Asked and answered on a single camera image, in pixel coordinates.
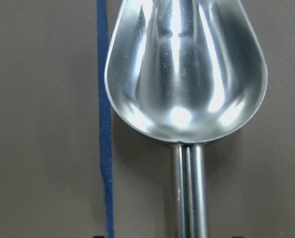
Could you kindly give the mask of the metal ice scoop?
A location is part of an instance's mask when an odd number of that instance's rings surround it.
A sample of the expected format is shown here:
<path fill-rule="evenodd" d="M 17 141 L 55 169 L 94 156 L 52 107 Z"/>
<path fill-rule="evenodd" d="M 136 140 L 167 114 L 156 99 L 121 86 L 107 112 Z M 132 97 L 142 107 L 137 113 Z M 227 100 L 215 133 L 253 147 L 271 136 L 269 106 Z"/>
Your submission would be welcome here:
<path fill-rule="evenodd" d="M 172 147 L 175 236 L 209 237 L 204 144 L 243 127 L 268 83 L 241 1 L 122 1 L 104 81 L 125 123 Z"/>

